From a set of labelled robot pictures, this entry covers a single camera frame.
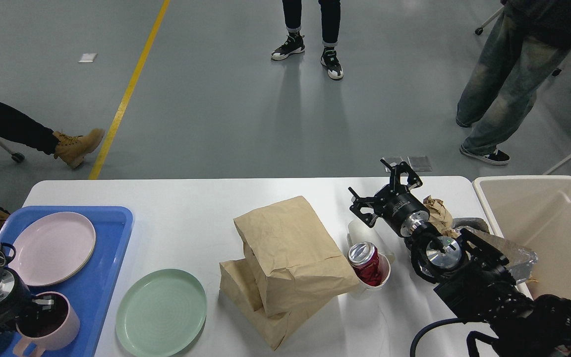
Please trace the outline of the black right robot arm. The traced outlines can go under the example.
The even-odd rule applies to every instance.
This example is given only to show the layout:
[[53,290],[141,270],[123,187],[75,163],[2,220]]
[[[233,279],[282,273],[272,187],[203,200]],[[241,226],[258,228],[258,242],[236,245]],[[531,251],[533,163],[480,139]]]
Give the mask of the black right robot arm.
[[489,344],[501,357],[571,356],[571,300],[548,294],[531,299],[519,292],[505,254],[469,229],[449,238],[430,222],[426,206],[411,193],[422,180],[408,163],[385,167],[390,170],[389,183],[371,197],[352,192],[350,210],[368,227],[381,218],[403,237],[415,273],[435,285],[434,292],[455,315],[419,330],[410,356],[431,330],[469,322],[487,323],[495,333],[491,337],[469,332],[470,357],[479,355],[477,341]]

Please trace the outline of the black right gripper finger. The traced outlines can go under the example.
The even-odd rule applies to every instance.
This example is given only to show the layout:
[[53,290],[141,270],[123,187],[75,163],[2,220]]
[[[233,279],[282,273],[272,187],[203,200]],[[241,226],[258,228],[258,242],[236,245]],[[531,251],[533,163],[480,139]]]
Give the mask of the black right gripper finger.
[[349,210],[369,228],[373,228],[382,213],[382,199],[376,196],[360,197],[352,187],[348,190],[352,194],[352,205]]
[[390,172],[390,183],[388,189],[393,194],[410,193],[410,190],[421,187],[422,180],[419,175],[405,161],[399,163],[388,163],[385,158],[380,159],[381,163]]

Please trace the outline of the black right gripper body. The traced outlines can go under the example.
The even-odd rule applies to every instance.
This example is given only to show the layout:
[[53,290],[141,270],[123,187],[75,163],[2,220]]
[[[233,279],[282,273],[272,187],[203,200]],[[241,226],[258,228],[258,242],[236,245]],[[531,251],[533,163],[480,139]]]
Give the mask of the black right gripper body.
[[387,222],[399,237],[410,237],[415,229],[430,219],[426,206],[408,192],[379,192],[378,196],[382,205],[378,216]]

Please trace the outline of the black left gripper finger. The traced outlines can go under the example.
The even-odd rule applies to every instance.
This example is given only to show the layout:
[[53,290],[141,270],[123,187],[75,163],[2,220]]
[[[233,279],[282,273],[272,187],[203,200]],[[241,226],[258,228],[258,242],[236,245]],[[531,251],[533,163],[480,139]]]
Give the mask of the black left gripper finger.
[[29,322],[53,323],[57,321],[57,295],[43,294],[35,296],[32,301]]

